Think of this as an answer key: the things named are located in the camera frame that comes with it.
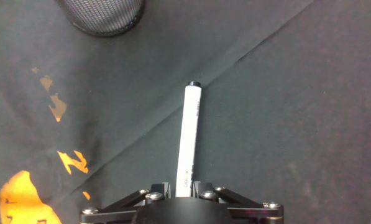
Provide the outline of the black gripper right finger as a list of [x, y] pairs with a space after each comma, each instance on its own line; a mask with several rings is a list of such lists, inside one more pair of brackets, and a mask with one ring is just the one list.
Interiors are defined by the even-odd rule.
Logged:
[[193, 197], [222, 205], [235, 220], [258, 224], [284, 224], [284, 206], [277, 202], [258, 203], [225, 187], [193, 182]]

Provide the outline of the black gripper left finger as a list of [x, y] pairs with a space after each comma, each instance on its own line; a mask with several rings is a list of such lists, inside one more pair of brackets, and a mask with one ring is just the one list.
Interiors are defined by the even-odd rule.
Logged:
[[89, 207], [81, 211], [80, 224], [130, 223], [144, 206], [171, 198], [169, 182], [152, 184], [150, 189], [136, 190], [130, 195], [105, 207]]

